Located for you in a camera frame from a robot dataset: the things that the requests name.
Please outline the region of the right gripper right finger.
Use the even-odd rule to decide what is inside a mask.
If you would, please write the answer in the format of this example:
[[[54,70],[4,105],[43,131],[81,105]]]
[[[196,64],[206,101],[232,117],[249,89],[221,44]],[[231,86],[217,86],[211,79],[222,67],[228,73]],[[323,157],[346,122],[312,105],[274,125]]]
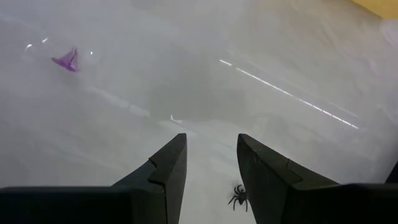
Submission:
[[[257,224],[288,223],[288,201],[297,195],[295,190],[338,185],[247,134],[238,135],[237,158]]]

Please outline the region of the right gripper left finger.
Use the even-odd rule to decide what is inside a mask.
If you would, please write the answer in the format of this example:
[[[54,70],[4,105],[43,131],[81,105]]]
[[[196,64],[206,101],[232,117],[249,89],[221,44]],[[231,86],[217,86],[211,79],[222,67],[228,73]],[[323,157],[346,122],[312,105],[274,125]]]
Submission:
[[[133,224],[178,224],[187,176],[187,135],[180,133],[114,184],[131,198]]]

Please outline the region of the small black plastic spider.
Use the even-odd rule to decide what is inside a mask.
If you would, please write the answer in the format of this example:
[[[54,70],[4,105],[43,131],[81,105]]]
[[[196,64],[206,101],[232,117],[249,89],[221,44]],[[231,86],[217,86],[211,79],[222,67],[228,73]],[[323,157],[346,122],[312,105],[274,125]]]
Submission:
[[[233,189],[233,196],[228,202],[228,205],[233,203],[233,210],[235,210],[236,202],[238,202],[240,205],[245,204],[245,211],[248,211],[249,197],[242,184],[235,186],[235,188]]]

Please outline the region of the yellow plastic basket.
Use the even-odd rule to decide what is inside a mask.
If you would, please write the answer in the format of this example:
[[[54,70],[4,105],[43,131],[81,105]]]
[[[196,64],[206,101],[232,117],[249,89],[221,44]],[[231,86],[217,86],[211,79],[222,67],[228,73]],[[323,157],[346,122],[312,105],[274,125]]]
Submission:
[[[351,0],[383,19],[398,19],[398,0]]]

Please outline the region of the purple translucent witch hat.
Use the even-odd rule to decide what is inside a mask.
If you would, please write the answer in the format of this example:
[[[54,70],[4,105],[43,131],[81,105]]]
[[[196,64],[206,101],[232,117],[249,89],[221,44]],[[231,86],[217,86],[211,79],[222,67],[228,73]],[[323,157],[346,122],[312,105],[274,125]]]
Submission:
[[[64,56],[55,58],[52,57],[52,61],[55,62],[57,65],[67,69],[70,72],[78,72],[78,52],[76,47],[73,47],[71,51],[66,53]]]

